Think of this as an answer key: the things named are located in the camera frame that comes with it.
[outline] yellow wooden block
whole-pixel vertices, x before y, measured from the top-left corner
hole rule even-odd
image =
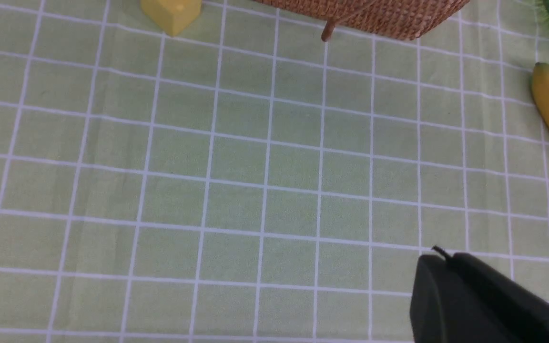
[[[200,15],[201,0],[141,0],[141,9],[169,36],[178,35]]]

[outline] yellow block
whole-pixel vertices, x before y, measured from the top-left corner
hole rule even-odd
[[[178,35],[200,15],[201,0],[141,0],[141,9],[169,36]]]

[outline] green tablecloth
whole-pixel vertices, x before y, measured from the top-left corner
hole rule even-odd
[[[137,0],[0,0],[0,343],[411,341],[435,243],[549,301],[540,17],[323,44],[248,0],[174,39]]]

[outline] wicker basket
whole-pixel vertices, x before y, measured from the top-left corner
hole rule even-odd
[[[255,0],[262,4],[326,20],[322,39],[334,26],[412,40],[427,33],[469,0]]]

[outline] white grid line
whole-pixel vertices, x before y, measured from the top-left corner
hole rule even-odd
[[[107,15],[109,13],[109,0],[105,3],[105,9],[103,11],[103,18],[101,21],[101,29],[99,33],[99,45],[96,49],[96,56],[94,58],[94,66],[92,69],[92,76],[90,80],[90,93],[89,93],[89,100],[88,100],[88,106],[86,108],[86,118],[84,119],[83,123],[83,131],[82,131],[82,141],[80,143],[80,151],[78,154],[78,163],[76,165],[76,169],[73,176],[73,186],[71,189],[71,199],[69,201],[69,211],[68,211],[68,219],[65,223],[65,234],[63,237],[63,246],[61,249],[61,259],[59,260],[59,275],[57,275],[56,278],[56,285],[54,287],[54,297],[52,298],[52,308],[50,312],[50,319],[48,320],[48,334],[46,335],[46,343],[50,343],[52,340],[52,330],[54,326],[54,320],[56,318],[56,312],[59,305],[59,297],[61,296],[61,283],[62,283],[62,275],[61,272],[65,269],[65,259],[67,258],[67,245],[69,243],[69,235],[71,232],[71,217],[73,215],[73,211],[75,208],[75,202],[76,197],[78,195],[78,184],[79,184],[79,177],[81,172],[81,162],[83,159],[83,155],[86,148],[86,143],[88,139],[88,132],[90,127],[90,115],[92,114],[92,104],[94,102],[94,92],[96,88],[96,76],[98,74],[97,67],[99,65],[99,61],[101,59],[101,51],[103,46],[103,39],[105,35],[105,22],[107,21]]]
[[[497,0],[497,33],[498,33],[498,42],[499,42],[499,60],[501,60],[501,65],[499,66],[499,72],[501,76],[501,96],[505,96],[505,70],[503,69],[503,46],[501,43],[501,0]],[[501,117],[503,121],[503,134],[506,135],[507,132],[507,122],[506,122],[506,108],[505,108],[505,101],[501,100]],[[505,188],[506,188],[506,198],[507,203],[506,206],[508,208],[508,249],[509,254],[512,255],[514,251],[512,250],[513,242],[512,242],[512,217],[510,216],[510,213],[512,212],[512,209],[510,208],[510,200],[509,200],[509,174],[508,174],[508,139],[503,139],[503,164],[505,168]],[[512,280],[514,280],[514,259],[509,260],[509,273]]]
[[[46,330],[40,329],[20,329],[20,328],[0,328],[0,333],[4,334],[44,334]],[[61,336],[73,337],[118,337],[117,332],[79,332],[79,331],[63,331],[56,330],[54,334]],[[131,338],[148,338],[148,339],[204,339],[212,341],[253,341],[252,336],[209,336],[209,335],[189,335],[189,334],[163,334],[163,333],[129,333],[127,337]],[[259,337],[260,342],[282,342],[282,343],[412,343],[410,341],[367,341],[353,339],[311,339],[301,337]]]
[[[318,304],[318,285],[319,285],[319,241],[321,238],[321,202],[323,193],[323,136],[325,136],[325,96],[327,90],[327,47],[328,43],[323,45],[323,82],[322,82],[322,109],[321,109],[321,130],[319,140],[319,176],[317,185],[317,198],[316,198],[316,234],[315,234],[315,288],[313,291],[313,326],[312,337],[313,340],[317,339],[317,304]]]
[[[533,12],[535,15],[535,62],[539,61],[539,20],[538,20],[538,10],[537,7],[533,7]],[[547,197],[547,216],[548,216],[548,239],[549,239],[549,178],[548,178],[548,159],[546,155],[545,147],[545,135],[547,127],[543,120],[540,120],[540,130],[541,130],[541,140],[542,140],[542,154],[543,154],[543,176],[545,177],[545,191]]]
[[[372,90],[370,94],[370,111],[371,113],[374,113],[375,106],[374,106],[374,94],[376,90],[376,82],[374,78],[374,74],[376,73],[376,35],[372,35],[372,77],[370,78],[370,89]],[[374,117],[370,118],[370,155],[374,154]],[[370,184],[368,185],[370,188],[368,189],[368,196],[370,197],[370,200],[368,202],[368,242],[372,243],[374,239],[374,218],[373,218],[373,202],[372,197],[374,193],[374,159],[370,159]],[[368,289],[372,290],[372,246],[368,246]],[[372,339],[372,319],[374,317],[374,309],[373,309],[373,298],[372,295],[368,296],[368,339]]]
[[[111,69],[111,68],[100,68],[99,67],[99,70],[107,70],[107,71],[113,72],[113,73],[120,73],[120,71],[117,71],[117,70],[114,70],[114,69]],[[137,74],[129,74],[129,76],[137,77],[137,78],[143,78],[142,75],[137,75]],[[181,82],[181,81],[161,79],[161,82],[170,83],[170,84],[185,85],[185,86],[188,86],[188,87],[195,87],[195,88],[198,88],[198,89],[206,89],[208,91],[214,91],[215,90],[214,87],[189,84],[187,82]],[[431,85],[421,84],[421,87],[431,88]],[[220,89],[219,92],[220,93],[233,94],[233,95],[247,96],[249,98],[257,98],[257,99],[263,99],[263,100],[269,100],[270,99],[270,97],[268,97],[268,96],[255,95],[255,94],[251,94],[251,93],[245,93],[245,92],[242,92],[242,91],[232,91],[232,90],[228,90],[228,89]],[[495,97],[494,99],[495,100],[501,100],[500,97]],[[275,98],[274,100],[276,102],[283,102],[283,103],[287,103],[287,104],[296,104],[296,105],[299,105],[299,106],[306,106],[306,107],[312,107],[312,108],[318,108],[318,109],[322,108],[322,106],[319,106],[319,105],[316,105],[316,104],[309,104],[309,103],[306,103],[306,102],[293,101],[293,100],[280,99],[280,98]],[[527,103],[524,103],[524,102],[521,102],[521,101],[509,99],[509,98],[505,98],[503,100],[510,101],[510,102],[516,102],[516,103],[522,104],[524,106],[533,106],[531,104],[527,104]],[[0,106],[14,107],[14,108],[19,107],[17,104],[13,104],[11,102],[4,102],[4,101],[0,101]],[[87,116],[85,113],[81,113],[81,112],[64,111],[64,110],[60,110],[60,109],[50,109],[50,108],[47,108],[47,107],[40,107],[40,106],[23,105],[23,106],[21,106],[21,108],[22,109],[28,109],[28,110],[34,110],[34,111],[45,111],[47,113],[55,113],[55,114],[59,114],[59,115],[73,115],[73,116],[76,116],[76,117],[85,117],[85,116]],[[325,109],[326,110],[331,110],[331,111],[339,111],[339,112],[342,112],[342,113],[353,114],[353,115],[364,115],[364,116],[367,116],[367,117],[373,117],[373,118],[379,118],[379,119],[387,119],[387,120],[392,120],[392,121],[402,121],[402,122],[405,122],[405,123],[416,123],[417,122],[414,119],[404,119],[404,118],[399,118],[399,117],[391,117],[391,116],[381,115],[381,114],[377,114],[377,113],[372,114],[372,113],[366,113],[366,112],[361,112],[361,111],[353,111],[353,110],[349,110],[349,109],[341,109],[341,108],[338,108],[338,107],[331,107],[331,106],[326,106]],[[146,126],[150,124],[149,122],[146,122],[146,121],[120,119],[120,118],[116,118],[116,117],[107,115],[106,113],[94,114],[92,116],[103,118],[105,120],[117,121],[119,123],[137,124],[137,125],[146,125]],[[482,133],[482,134],[489,135],[489,136],[492,136],[492,137],[506,137],[503,134],[499,134],[499,133],[496,133],[496,132],[489,132],[489,131],[486,131],[486,130],[469,129],[469,128],[463,129],[459,126],[451,126],[451,125],[439,124],[439,123],[428,123],[428,122],[425,122],[425,121],[421,122],[421,124],[425,125],[425,126],[433,126],[433,127],[436,127],[436,128],[444,128],[444,129],[449,129],[449,130]],[[175,130],[185,130],[185,131],[188,131],[188,132],[209,134],[209,131],[189,129],[189,128],[183,128],[183,127],[179,127],[179,126],[172,126],[172,125],[166,125],[166,124],[155,124],[155,125],[157,127],[162,127],[162,128],[171,128],[171,129],[175,129]],[[242,137],[242,136],[237,136],[237,137],[239,137],[238,139],[265,141],[265,140],[260,140],[260,139],[253,139],[253,138],[250,138],[250,137]],[[527,138],[527,137],[521,137],[521,136],[516,136],[516,135],[507,135],[507,137],[517,139],[519,141],[529,141],[529,142],[532,142],[532,143],[541,143],[541,140],[530,139],[530,138]]]
[[[145,189],[147,187],[148,182],[148,170],[150,169],[150,156],[151,156],[151,148],[152,143],[154,140],[154,122],[156,117],[156,111],[158,106],[158,95],[160,91],[160,78],[161,78],[161,72],[162,72],[162,60],[164,57],[164,47],[165,47],[165,33],[161,33],[161,43],[160,43],[160,52],[158,54],[158,65],[157,65],[157,72],[156,72],[156,81],[154,84],[154,98],[152,100],[152,112],[150,116],[150,131],[148,133],[148,145],[146,146],[146,152],[145,152],[145,161],[143,164],[143,174],[142,174],[142,180],[141,180],[141,191],[139,193],[139,206],[137,208],[137,222],[141,222],[142,216],[143,216],[143,205],[145,200]],[[126,294],[124,296],[124,308],[122,310],[122,324],[120,325],[120,343],[124,343],[124,338],[126,336],[126,324],[128,322],[128,310],[131,303],[131,291],[132,291],[132,280],[131,277],[134,274],[135,269],[135,259],[137,258],[137,246],[139,245],[139,235],[141,228],[139,225],[135,226],[135,232],[133,235],[132,240],[132,248],[131,248],[131,262],[129,264],[128,268],[128,276],[129,280],[126,284]]]
[[[276,56],[278,41],[279,41],[279,14],[280,9],[276,9],[276,19],[274,20],[274,46],[273,54]],[[262,193],[262,215],[260,219],[260,247],[257,256],[257,287],[255,288],[255,310],[254,310],[254,319],[253,319],[253,342],[257,342],[257,327],[259,325],[259,315],[260,315],[260,291],[261,291],[261,282],[262,282],[262,263],[264,260],[264,235],[266,227],[266,196],[268,189],[268,170],[270,167],[270,143],[273,133],[273,107],[275,104],[275,79],[276,79],[276,59],[273,59],[272,71],[270,74],[270,103],[268,104],[268,134],[266,138],[266,158],[264,163],[264,191]]]
[[[334,150],[324,149],[323,151],[332,151],[336,152]],[[0,154],[0,158],[5,158],[6,154]],[[54,165],[68,165],[68,166],[76,166],[77,163],[75,162],[65,162],[65,161],[53,161],[53,160],[47,160],[47,159],[39,159],[39,158],[27,158],[27,157],[20,157],[20,156],[11,156],[11,160],[13,161],[28,161],[28,162],[36,162],[36,163],[46,163],[46,164],[54,164]],[[444,167],[445,165],[436,165],[435,163],[428,163],[428,162],[422,162],[422,165],[434,165],[438,167]],[[140,170],[134,170],[134,169],[122,169],[117,167],[108,167],[105,165],[95,165],[95,164],[88,164],[88,163],[81,163],[81,167],[83,168],[92,168],[97,170],[107,170],[110,172],[116,172],[116,173],[131,173],[131,174],[142,174],[143,172]],[[467,169],[468,171],[480,171],[483,172],[484,170],[474,170],[474,169]],[[172,179],[179,179],[179,180],[191,180],[191,181],[197,181],[197,182],[206,182],[207,178],[203,178],[200,176],[185,176],[180,174],[169,174],[169,173],[162,173],[158,171],[148,171],[147,175],[150,176],[159,176],[162,178],[172,178]],[[541,182],[545,182],[544,178],[538,178],[534,176],[526,176],[526,175],[519,175],[519,174],[510,174],[510,176],[513,176],[515,178],[521,178],[525,180],[538,180]],[[227,184],[227,185],[239,185],[242,187],[252,187],[252,188],[261,188],[263,189],[265,186],[263,184],[252,184],[247,182],[234,182],[230,180],[219,180],[219,179],[208,179],[209,182],[214,182],[218,184]],[[314,194],[318,195],[319,191],[312,191],[309,189],[296,189],[292,187],[281,187],[277,185],[268,185],[266,186],[269,190],[276,190],[276,191],[287,191],[287,192],[295,192],[295,193],[305,193],[305,194]],[[338,198],[348,198],[348,199],[358,199],[358,200],[373,200],[375,202],[389,202],[393,204],[405,204],[405,205],[414,205],[418,206],[418,202],[410,202],[405,200],[395,200],[395,199],[388,199],[388,198],[370,198],[367,196],[362,195],[351,195],[351,194],[344,194],[344,193],[335,193],[335,192],[321,192],[323,195],[328,195],[331,197],[338,197]],[[457,206],[447,206],[447,205],[438,205],[438,204],[429,204],[429,203],[422,203],[421,206],[428,207],[428,208],[440,208],[440,209],[449,209],[452,211],[464,211],[465,208],[457,207]],[[474,209],[469,208],[467,209],[469,212],[475,212],[475,213],[491,213],[496,215],[508,215],[507,212],[499,212],[499,211],[493,211],[493,210],[486,210],[486,209]],[[532,219],[532,220],[547,220],[547,217],[540,217],[536,215],[527,215],[522,213],[510,213],[510,216],[516,217],[516,218],[525,218],[525,219]]]
[[[226,30],[226,8],[227,0],[223,2],[222,9],[222,26],[220,27],[220,45],[217,54],[217,72],[215,77],[215,92],[213,96],[213,117],[211,119],[211,137],[209,139],[209,157],[207,158],[207,178],[205,180],[204,187],[204,200],[203,200],[203,217],[201,219],[200,238],[198,239],[198,258],[196,259],[196,276],[194,281],[194,292],[192,294],[192,313],[190,315],[190,335],[194,335],[194,328],[196,326],[196,306],[198,306],[198,284],[200,279],[201,263],[203,258],[203,246],[204,246],[204,228],[207,223],[207,207],[209,206],[209,186],[211,185],[211,167],[213,163],[213,147],[215,141],[215,124],[217,121],[217,105],[220,93],[220,77],[222,76],[222,55],[224,46],[224,32]]]
[[[10,145],[8,148],[7,158],[6,158],[6,164],[4,165],[3,174],[1,177],[1,188],[0,188],[0,209],[3,204],[4,195],[6,193],[6,185],[7,185],[7,178],[8,174],[10,172],[10,165],[11,165],[11,158],[10,156],[14,153],[14,147],[16,145],[16,138],[18,135],[18,128],[20,126],[20,119],[22,116],[22,105],[24,104],[24,98],[27,94],[27,85],[29,83],[29,71],[31,70],[31,60],[33,57],[33,53],[35,52],[35,46],[37,46],[37,36],[40,32],[40,25],[41,25],[41,13],[43,12],[44,5],[46,3],[46,0],[41,0],[39,11],[37,12],[37,18],[35,20],[35,28],[33,29],[33,38],[31,40],[31,46],[29,48],[29,55],[27,57],[27,60],[24,65],[24,75],[22,77],[22,87],[20,91],[20,99],[18,100],[18,109],[16,112],[16,117],[14,120],[14,128],[12,131],[11,139],[10,139]]]
[[[463,24],[461,21],[459,21],[459,52],[460,52],[460,58],[459,58],[459,75],[460,75],[460,91],[461,91],[461,103],[460,103],[460,110],[461,110],[461,144],[462,146],[462,158],[463,158],[463,200],[464,200],[464,207],[465,207],[465,246],[466,251],[470,250],[470,244],[469,244],[469,212],[467,211],[468,204],[467,204],[467,141],[466,141],[466,115],[465,115],[465,80],[464,80],[464,67],[463,67],[463,60],[464,60],[464,52],[463,52]]]
[[[439,206],[439,205],[430,205],[430,204],[423,204],[423,207],[427,208],[436,208],[436,209],[448,209],[452,211],[464,211],[463,208],[451,208],[448,206]],[[505,217],[507,213],[501,213],[501,212],[495,212],[495,211],[484,211],[484,210],[474,210],[474,209],[468,209],[471,213],[490,213],[493,215],[500,215],[502,217]],[[56,219],[56,220],[66,220],[67,215],[64,214],[52,214],[52,213],[42,213],[42,212],[31,212],[31,211],[21,211],[21,210],[14,210],[14,209],[1,209],[1,214],[5,215],[15,215],[19,217],[31,217],[36,219]],[[538,220],[538,221],[547,221],[547,218],[543,217],[534,217],[531,215],[524,215],[524,214],[510,214],[512,218],[519,218],[519,219],[527,219],[527,220]],[[71,218],[74,221],[81,221],[81,222],[88,222],[88,223],[101,223],[101,224],[112,224],[112,225],[125,225],[125,226],[137,226],[137,222],[131,221],[131,220],[117,220],[117,219],[107,219],[107,218],[98,218],[98,217],[86,217],[86,216],[80,216],[80,215],[74,215]],[[190,225],[180,225],[180,224],[165,224],[165,223],[152,223],[152,222],[140,222],[139,225],[141,227],[145,228],[162,228],[162,229],[171,229],[171,230],[187,230],[187,231],[193,231],[193,232],[213,232],[213,233],[223,233],[223,234],[237,234],[240,236],[255,236],[259,237],[261,233],[259,232],[249,232],[244,230],[232,230],[232,229],[222,229],[222,228],[201,228],[200,226],[190,226]],[[316,241],[316,237],[314,236],[299,236],[299,235],[293,235],[293,234],[278,234],[278,233],[272,233],[272,232],[265,232],[264,237],[273,237],[273,238],[281,238],[281,239],[296,239],[299,241]],[[349,239],[337,239],[337,238],[327,238],[327,237],[320,237],[319,239],[322,242],[329,242],[329,243],[340,243],[340,244],[348,244],[348,245],[357,245],[357,246],[372,246],[372,247],[382,247],[382,248],[399,248],[402,250],[419,250],[418,246],[414,245],[401,245],[401,244],[395,244],[395,243],[385,243],[385,242],[372,242],[368,243],[367,241],[353,241]],[[472,252],[479,256],[492,256],[492,257],[501,257],[501,258],[514,258],[514,259],[526,259],[528,261],[548,261],[549,258],[534,258],[531,256],[514,256],[509,254],[500,254],[496,252]]]
[[[423,253],[423,210],[421,184],[421,39],[417,39],[417,228],[418,254]]]
[[[449,250],[449,252],[458,252],[457,250]],[[495,258],[508,258],[508,256],[501,256],[501,254],[490,254],[488,252],[472,252],[476,256],[480,257],[495,257]],[[533,262],[549,262],[548,258],[526,258],[526,256],[515,256],[514,259],[518,261],[533,261]],[[62,272],[46,271],[42,269],[21,269],[11,267],[0,267],[0,273],[13,273],[22,275],[43,275],[43,276],[57,276],[63,275],[70,278],[85,278],[85,279],[97,279],[97,280],[128,280],[127,275],[112,275],[112,274],[98,274],[98,273],[76,273],[76,272]],[[178,278],[161,278],[155,276],[133,276],[131,277],[133,282],[158,282],[158,283],[171,283],[171,284],[194,284],[194,279],[178,279]],[[199,284],[205,284],[210,286],[242,286],[242,287],[257,287],[255,282],[223,282],[220,280],[198,280]],[[295,284],[272,284],[262,283],[263,288],[272,289],[296,289],[301,291],[313,291],[314,286],[301,286]],[[336,287],[317,287],[318,291],[327,291],[334,293],[353,293],[353,294],[375,294],[375,295],[390,295],[393,297],[411,297],[412,293],[408,292],[396,292],[396,291],[383,291],[383,290],[368,290],[368,289],[353,289],[353,288],[336,288]]]

